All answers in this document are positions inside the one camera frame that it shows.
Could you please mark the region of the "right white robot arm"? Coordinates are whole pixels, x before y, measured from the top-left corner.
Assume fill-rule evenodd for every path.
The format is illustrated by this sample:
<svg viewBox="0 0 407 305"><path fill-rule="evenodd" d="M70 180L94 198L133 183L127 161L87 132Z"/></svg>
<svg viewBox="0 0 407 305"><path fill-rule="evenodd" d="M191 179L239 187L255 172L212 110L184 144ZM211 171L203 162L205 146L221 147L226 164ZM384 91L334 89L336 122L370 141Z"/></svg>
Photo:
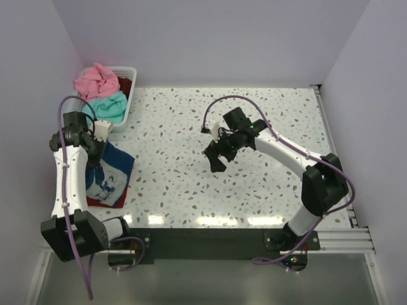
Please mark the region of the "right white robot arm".
<svg viewBox="0 0 407 305"><path fill-rule="evenodd" d="M204 150L211 172L226 170L220 157L232 162L240 149L250 147L276 159L296 174L302 183L302 206L271 241L279 250L299 249L312 227L348 195L349 183L343 176L339 158L333 153L320 156L307 151L273 132L265 119L252 122L239 107L226 113L223 119L226 128L217 121L205 119L201 129L212 137Z"/></svg>

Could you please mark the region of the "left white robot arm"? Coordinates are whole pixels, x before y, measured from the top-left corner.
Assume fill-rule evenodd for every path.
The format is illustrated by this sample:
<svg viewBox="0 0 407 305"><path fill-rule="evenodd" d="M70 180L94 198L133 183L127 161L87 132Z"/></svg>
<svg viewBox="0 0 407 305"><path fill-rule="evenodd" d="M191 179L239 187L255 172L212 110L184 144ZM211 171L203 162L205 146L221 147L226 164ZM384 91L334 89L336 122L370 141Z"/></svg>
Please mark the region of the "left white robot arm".
<svg viewBox="0 0 407 305"><path fill-rule="evenodd" d="M109 127L96 121L90 128L83 112L67 112L49 146L57 168L55 204L50 220L41 223L41 234L58 258L72 261L106 250L109 243L127 248L132 234L123 217L100 221L88 211L87 170L102 170Z"/></svg>

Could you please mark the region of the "dark blue t shirt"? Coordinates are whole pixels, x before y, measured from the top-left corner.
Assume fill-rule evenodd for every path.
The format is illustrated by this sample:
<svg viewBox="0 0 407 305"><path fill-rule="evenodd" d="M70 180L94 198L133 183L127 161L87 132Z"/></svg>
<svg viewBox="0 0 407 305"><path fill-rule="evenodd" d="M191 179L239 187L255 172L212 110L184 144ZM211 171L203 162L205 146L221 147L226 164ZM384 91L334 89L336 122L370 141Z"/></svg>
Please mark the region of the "dark blue t shirt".
<svg viewBox="0 0 407 305"><path fill-rule="evenodd" d="M108 184L128 186L134 167L135 158L107 142L104 148L100 165L95 168L88 167L85 172L86 190L94 184L99 186Z"/></svg>

